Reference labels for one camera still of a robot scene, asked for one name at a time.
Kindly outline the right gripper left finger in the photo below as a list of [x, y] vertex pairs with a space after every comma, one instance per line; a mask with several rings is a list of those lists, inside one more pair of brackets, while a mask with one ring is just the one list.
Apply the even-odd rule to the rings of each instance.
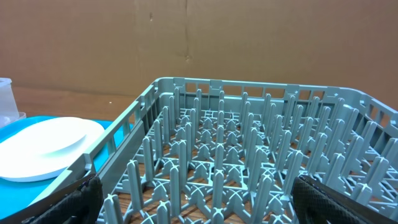
[[95, 223], [103, 206], [100, 178], [90, 174], [50, 194], [1, 223]]

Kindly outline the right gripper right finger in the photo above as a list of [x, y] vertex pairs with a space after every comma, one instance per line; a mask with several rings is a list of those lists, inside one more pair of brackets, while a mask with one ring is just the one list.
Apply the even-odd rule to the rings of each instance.
[[294, 179], [293, 207], [300, 224], [397, 223], [307, 175]]

